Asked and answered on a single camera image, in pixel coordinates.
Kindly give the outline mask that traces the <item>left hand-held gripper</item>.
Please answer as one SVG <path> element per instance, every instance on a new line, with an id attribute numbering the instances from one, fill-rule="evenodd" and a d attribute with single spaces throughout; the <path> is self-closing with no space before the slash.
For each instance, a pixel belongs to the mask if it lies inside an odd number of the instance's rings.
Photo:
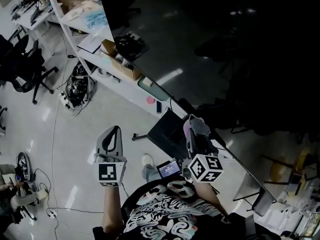
<path id="1" fill-rule="evenodd" d="M 108 128 L 100 135 L 96 142 L 96 153 L 93 165 L 97 181 L 103 187 L 121 186 L 127 159 L 123 157 L 122 132 L 118 125 Z"/>

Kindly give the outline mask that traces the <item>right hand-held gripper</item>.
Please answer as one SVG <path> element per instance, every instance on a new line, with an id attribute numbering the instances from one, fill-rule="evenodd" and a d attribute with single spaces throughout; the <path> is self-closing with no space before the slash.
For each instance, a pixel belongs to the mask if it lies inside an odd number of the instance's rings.
<path id="1" fill-rule="evenodd" d="M 213 183 L 224 169 L 219 160 L 219 150 L 203 134 L 194 135 L 190 128 L 186 134 L 188 156 L 182 161 L 182 175 L 198 183 Z"/>

